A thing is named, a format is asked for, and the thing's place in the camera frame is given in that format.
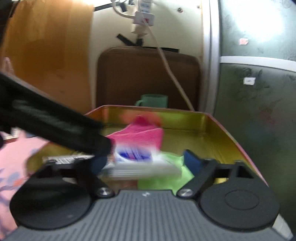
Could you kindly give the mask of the person left hand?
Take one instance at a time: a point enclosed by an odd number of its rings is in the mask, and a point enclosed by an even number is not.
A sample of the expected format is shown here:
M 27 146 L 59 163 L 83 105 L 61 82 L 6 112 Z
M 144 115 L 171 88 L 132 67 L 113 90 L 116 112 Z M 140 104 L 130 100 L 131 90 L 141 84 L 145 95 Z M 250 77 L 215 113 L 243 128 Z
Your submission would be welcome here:
M 0 69 L 1 72 L 15 75 L 14 68 L 9 57 L 1 57 Z

